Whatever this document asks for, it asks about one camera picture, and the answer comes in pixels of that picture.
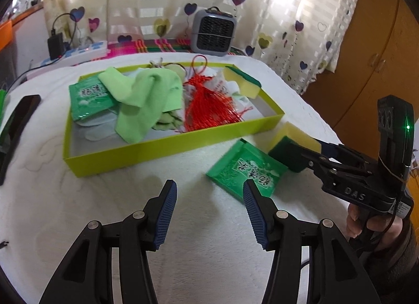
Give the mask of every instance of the white label sticker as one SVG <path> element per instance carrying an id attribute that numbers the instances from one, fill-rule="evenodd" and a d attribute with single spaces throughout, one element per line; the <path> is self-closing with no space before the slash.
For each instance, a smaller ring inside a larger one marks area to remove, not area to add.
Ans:
<path id="1" fill-rule="evenodd" d="M 394 206 L 395 206 L 395 202 L 393 202 L 393 205 L 391 206 L 390 210 L 388 211 L 389 213 L 393 214 Z M 410 208 L 411 207 L 409 205 L 406 205 L 405 203 L 400 202 L 399 206 L 397 208 L 397 216 L 404 219 L 407 216 L 407 214 L 409 213 Z"/>

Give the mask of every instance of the white power strip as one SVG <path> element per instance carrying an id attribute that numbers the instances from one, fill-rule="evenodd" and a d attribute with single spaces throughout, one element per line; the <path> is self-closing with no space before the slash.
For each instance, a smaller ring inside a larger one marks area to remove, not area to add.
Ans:
<path id="1" fill-rule="evenodd" d="M 39 69 L 32 70 L 26 74 L 28 80 L 33 79 L 34 77 L 43 74 L 47 71 L 51 71 L 63 66 L 74 66 L 83 62 L 88 62 L 94 59 L 99 59 L 106 57 L 108 55 L 108 42 L 98 42 L 89 45 L 84 49 L 72 49 L 67 51 L 64 56 L 57 61 L 57 63 L 48 65 L 52 61 L 47 58 L 38 64 L 32 66 L 32 68 L 41 67 Z"/>

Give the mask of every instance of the green packet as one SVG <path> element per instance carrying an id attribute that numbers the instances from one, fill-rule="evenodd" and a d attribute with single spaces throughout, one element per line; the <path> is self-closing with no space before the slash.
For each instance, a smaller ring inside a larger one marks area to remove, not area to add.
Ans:
<path id="1" fill-rule="evenodd" d="M 99 80 L 98 75 L 69 86 L 69 90 L 71 117 L 74 121 L 87 119 L 118 104 Z"/>
<path id="2" fill-rule="evenodd" d="M 207 176 L 243 201 L 243 184 L 246 180 L 253 179 L 261 195 L 270 197 L 286 170 L 285 165 L 240 139 L 211 167 Z"/>

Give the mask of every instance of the sheer white curtain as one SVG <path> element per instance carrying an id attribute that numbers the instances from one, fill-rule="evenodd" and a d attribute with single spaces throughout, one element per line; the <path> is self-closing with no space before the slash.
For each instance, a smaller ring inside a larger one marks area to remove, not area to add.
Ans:
<path id="1" fill-rule="evenodd" d="M 47 7 L 48 25 L 60 12 L 72 12 L 82 16 L 76 38 L 90 36 L 111 43 L 186 38 L 194 13 L 217 6 L 237 17 L 233 45 L 267 63 L 298 93 L 326 67 L 336 68 L 356 1 L 45 0 L 51 5 Z"/>

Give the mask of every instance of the table surface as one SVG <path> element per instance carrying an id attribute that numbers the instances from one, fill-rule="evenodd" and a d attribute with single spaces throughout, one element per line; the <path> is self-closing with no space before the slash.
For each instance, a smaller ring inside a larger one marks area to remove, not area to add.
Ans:
<path id="1" fill-rule="evenodd" d="M 90 220 L 102 224 L 123 220 L 157 196 L 167 179 L 178 184 L 177 205 L 166 242 L 148 254 L 159 303 L 261 303 L 273 252 L 257 244 L 244 205 L 205 176 L 236 140 L 82 179 L 62 159 L 68 85 L 79 76 L 160 57 L 175 62 L 191 61 L 193 56 L 136 54 L 84 63 L 45 73 L 10 94 L 5 119 L 23 96 L 39 94 L 43 99 L 0 187 L 0 241 L 10 242 L 0 250 L 0 264 L 28 304 L 39 302 L 56 267 Z M 264 63 L 236 56 L 209 61 L 235 64 L 257 78 L 285 111 L 282 123 L 292 122 L 326 142 L 340 142 L 317 112 Z M 270 131 L 246 139 L 260 147 L 273 135 Z M 310 170 L 288 171 L 272 198 L 278 208 L 300 220 L 330 218 L 342 230 L 347 203 L 324 193 L 321 185 Z M 303 249 L 302 258 L 308 258 L 308 249 Z M 299 303 L 305 303 L 307 271 L 302 272 Z M 118 280 L 117 271 L 114 279 Z"/>

